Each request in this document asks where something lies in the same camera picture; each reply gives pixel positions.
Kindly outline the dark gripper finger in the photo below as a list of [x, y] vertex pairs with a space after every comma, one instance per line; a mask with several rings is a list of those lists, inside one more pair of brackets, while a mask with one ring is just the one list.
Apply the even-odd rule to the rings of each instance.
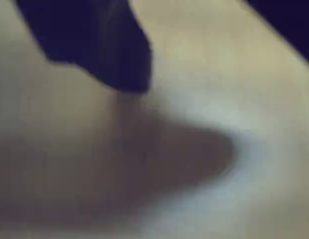
[[244, 3], [309, 66], [309, 0]]
[[151, 45], [127, 0], [17, 0], [15, 4], [50, 61], [76, 65], [121, 92], [149, 90]]

